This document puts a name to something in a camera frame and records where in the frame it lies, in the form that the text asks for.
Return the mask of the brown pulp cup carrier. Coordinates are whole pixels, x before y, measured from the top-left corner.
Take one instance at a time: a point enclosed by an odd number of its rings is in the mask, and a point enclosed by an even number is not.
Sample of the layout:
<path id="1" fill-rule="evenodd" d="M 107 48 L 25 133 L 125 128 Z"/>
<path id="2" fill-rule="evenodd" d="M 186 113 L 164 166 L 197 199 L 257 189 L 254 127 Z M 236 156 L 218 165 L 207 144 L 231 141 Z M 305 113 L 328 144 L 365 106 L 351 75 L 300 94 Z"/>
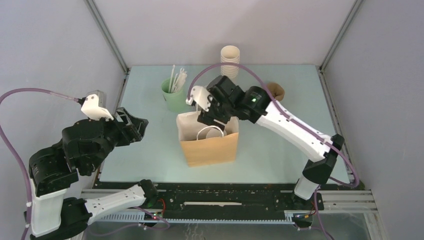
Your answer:
<path id="1" fill-rule="evenodd" d="M 267 84 L 267 88 L 268 90 L 271 92 L 273 98 L 278 101 L 281 102 L 284 99 L 285 96 L 285 90 L 284 88 L 279 85 L 276 82 L 269 82 Z"/>

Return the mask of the single white paper cup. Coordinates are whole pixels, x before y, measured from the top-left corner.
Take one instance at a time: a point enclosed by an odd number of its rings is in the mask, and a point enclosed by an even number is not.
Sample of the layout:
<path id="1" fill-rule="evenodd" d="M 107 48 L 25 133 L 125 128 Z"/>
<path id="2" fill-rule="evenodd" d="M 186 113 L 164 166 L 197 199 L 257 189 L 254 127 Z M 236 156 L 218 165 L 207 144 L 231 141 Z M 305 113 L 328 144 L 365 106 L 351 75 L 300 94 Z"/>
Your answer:
<path id="1" fill-rule="evenodd" d="M 210 130 L 206 133 L 205 138 L 221 138 L 225 137 L 227 135 L 227 132 L 225 130 L 220 130 L 217 128 L 211 127 Z"/>

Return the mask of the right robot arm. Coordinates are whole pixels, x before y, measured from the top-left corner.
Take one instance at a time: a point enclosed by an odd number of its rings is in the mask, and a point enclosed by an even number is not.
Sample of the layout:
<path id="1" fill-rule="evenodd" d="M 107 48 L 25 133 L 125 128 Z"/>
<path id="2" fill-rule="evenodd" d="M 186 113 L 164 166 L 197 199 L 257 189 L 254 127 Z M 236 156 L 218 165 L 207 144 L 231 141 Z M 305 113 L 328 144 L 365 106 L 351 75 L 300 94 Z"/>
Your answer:
<path id="1" fill-rule="evenodd" d="M 272 100 L 265 89 L 252 86 L 243 91 L 228 77 L 218 76 L 207 87 L 193 86 L 186 103 L 201 109 L 198 122 L 221 130 L 232 117 L 265 127 L 300 149 L 308 161 L 291 194 L 291 204 L 304 209 L 319 185 L 333 172 L 345 139 L 329 136 L 304 123 Z"/>

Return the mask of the stack of paper cups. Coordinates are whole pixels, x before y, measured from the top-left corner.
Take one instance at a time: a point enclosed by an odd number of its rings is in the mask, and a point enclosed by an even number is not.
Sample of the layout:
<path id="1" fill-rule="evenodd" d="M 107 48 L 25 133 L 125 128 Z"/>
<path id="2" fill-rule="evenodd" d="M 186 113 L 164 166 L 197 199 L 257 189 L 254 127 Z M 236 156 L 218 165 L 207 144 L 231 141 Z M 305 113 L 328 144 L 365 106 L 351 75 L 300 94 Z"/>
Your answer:
<path id="1" fill-rule="evenodd" d="M 220 51 L 220 61 L 222 63 L 240 63 L 240 50 L 234 45 L 224 46 Z M 237 77 L 239 68 L 234 65 L 222 65 L 221 74 L 229 77 L 232 81 Z"/>

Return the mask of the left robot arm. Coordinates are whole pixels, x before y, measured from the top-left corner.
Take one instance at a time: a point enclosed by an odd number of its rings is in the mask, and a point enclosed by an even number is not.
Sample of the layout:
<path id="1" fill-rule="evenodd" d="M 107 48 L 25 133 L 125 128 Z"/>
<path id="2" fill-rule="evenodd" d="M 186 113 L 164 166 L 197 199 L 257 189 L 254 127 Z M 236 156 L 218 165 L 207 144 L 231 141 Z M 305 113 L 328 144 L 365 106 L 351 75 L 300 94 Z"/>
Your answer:
<path id="1" fill-rule="evenodd" d="M 65 196 L 79 176 L 94 173 L 115 148 L 143 139 L 147 119 L 134 117 L 123 107 L 116 113 L 112 120 L 101 117 L 77 121 L 62 130 L 59 142 L 29 159 L 32 240 L 66 240 L 107 215 L 133 207 L 156 206 L 158 191 L 149 179 L 104 197 Z"/>

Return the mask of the brown paper bag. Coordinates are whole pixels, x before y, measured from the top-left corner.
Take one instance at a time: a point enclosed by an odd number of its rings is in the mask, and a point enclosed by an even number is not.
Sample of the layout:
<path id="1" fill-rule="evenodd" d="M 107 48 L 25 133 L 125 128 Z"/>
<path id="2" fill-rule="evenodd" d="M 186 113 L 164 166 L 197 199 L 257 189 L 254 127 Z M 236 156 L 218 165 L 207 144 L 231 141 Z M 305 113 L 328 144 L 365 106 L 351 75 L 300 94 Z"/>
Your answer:
<path id="1" fill-rule="evenodd" d="M 199 114 L 197 110 L 180 113 L 176 117 L 178 140 L 188 166 L 199 167 L 234 162 L 239 142 L 238 119 L 232 117 L 225 125 L 226 136 L 206 138 L 210 128 L 219 128 L 198 122 Z"/>

